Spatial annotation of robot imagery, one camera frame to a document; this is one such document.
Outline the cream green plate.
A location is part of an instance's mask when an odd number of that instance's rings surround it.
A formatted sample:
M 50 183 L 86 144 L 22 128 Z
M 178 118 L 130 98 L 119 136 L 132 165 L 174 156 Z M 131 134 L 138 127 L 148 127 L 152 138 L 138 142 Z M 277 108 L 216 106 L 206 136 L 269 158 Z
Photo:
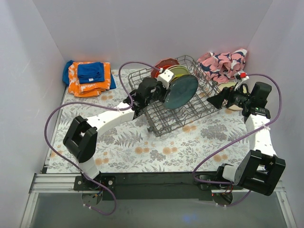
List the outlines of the cream green plate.
M 230 89 L 231 87 L 234 87 L 237 83 L 236 82 L 228 82 L 228 83 L 223 83 L 223 84 L 220 84 L 218 86 L 218 89 L 220 92 L 223 92 L 224 91 L 224 96 L 225 96 L 225 99 L 224 101 L 226 102 L 225 104 L 225 107 L 231 111 L 242 111 L 242 108 L 241 107 L 238 107 L 237 105 L 235 104 L 232 104 L 231 106 L 227 107 L 227 104 L 228 104 L 228 99 L 230 98 L 230 96 L 232 95 L 233 93 L 233 89 Z

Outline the dark teal plate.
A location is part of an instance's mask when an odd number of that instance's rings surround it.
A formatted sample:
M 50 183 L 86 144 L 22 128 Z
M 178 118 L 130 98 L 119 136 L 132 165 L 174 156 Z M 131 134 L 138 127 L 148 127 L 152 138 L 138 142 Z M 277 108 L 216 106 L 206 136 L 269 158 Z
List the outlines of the dark teal plate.
M 197 79 L 193 75 L 183 75 L 180 77 L 175 77 L 170 82 L 170 88 L 178 87 L 184 88 L 188 86 L 195 86 L 197 84 Z
M 163 103 L 166 109 L 177 109 L 184 106 L 195 95 L 198 89 L 198 79 L 195 86 L 184 88 L 173 87 L 168 89 L 165 101 Z

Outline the green polka dot scalloped plate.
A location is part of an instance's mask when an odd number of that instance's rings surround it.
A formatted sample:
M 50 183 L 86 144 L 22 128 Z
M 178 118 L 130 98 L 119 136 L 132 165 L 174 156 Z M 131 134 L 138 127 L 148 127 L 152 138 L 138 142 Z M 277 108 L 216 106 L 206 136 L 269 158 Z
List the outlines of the green polka dot scalloped plate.
M 176 79 L 178 79 L 178 78 L 180 78 L 180 77 L 182 77 L 182 76 L 186 76 L 186 75 L 188 75 L 188 73 L 174 75 L 174 76 L 172 77 L 172 79 L 171 79 L 171 82 L 173 82 L 174 80 L 176 80 Z

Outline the grey wire dish rack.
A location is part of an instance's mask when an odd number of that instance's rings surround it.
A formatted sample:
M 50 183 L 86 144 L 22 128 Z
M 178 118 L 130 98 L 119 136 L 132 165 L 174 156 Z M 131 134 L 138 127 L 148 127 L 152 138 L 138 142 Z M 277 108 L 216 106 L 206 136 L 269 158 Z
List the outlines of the grey wire dish rack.
M 200 64 L 192 57 L 183 55 L 176 59 L 179 64 L 189 70 L 190 74 L 197 77 L 199 83 L 198 89 L 193 98 L 178 109 L 165 109 L 159 101 L 152 103 L 146 108 L 144 114 L 149 124 L 147 130 L 150 133 L 154 133 L 155 136 L 170 133 L 217 111 L 207 101 L 207 98 L 220 92 L 218 84 L 207 79 L 207 75 L 200 67 Z

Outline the orange plate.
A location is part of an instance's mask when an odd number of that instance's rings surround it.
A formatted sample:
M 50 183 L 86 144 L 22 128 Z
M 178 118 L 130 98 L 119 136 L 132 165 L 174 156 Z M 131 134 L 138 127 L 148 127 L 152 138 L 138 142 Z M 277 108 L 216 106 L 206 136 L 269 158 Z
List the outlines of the orange plate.
M 169 67 L 170 67 L 170 65 L 166 65 L 166 66 L 163 66 L 162 69 L 165 70 L 165 69 L 167 69 L 167 68 L 169 68 Z M 154 78 L 157 78 L 159 74 L 160 74 L 160 71 L 157 71 L 157 72 L 155 73 Z

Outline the pink and green branch plate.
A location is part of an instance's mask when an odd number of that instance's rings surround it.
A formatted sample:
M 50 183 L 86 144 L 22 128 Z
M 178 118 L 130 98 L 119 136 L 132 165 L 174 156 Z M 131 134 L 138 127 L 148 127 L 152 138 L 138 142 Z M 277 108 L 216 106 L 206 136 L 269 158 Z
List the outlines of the pink and green branch plate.
M 185 73 L 190 74 L 188 69 L 183 65 L 174 65 L 174 66 L 169 67 L 168 70 L 171 71 L 174 75 L 185 74 Z

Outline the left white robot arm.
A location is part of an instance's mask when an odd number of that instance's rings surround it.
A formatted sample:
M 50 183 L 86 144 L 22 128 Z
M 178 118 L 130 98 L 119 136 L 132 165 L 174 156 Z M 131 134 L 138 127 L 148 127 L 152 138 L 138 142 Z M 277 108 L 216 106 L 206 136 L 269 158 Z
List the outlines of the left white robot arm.
M 130 97 L 113 110 L 88 118 L 79 115 L 73 119 L 63 144 L 76 158 L 81 172 L 86 175 L 85 185 L 89 189 L 96 190 L 101 184 L 100 171 L 93 158 L 99 136 L 141 116 L 149 104 L 164 99 L 168 88 L 169 82 L 147 77 L 131 92 Z

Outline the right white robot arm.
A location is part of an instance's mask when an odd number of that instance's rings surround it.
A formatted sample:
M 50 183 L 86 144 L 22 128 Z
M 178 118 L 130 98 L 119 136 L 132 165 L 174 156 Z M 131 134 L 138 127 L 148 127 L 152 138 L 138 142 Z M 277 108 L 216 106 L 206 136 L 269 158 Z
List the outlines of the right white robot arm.
M 267 126 L 271 116 L 266 104 L 272 87 L 257 82 L 251 93 L 247 89 L 246 84 L 224 87 L 219 94 L 207 99 L 217 109 L 224 102 L 227 107 L 236 105 L 242 108 L 247 131 L 254 131 L 248 138 L 249 152 L 243 161 L 237 167 L 221 165 L 215 184 L 225 189 L 233 182 L 239 187 L 270 196 L 286 166 L 285 160 L 276 155 Z

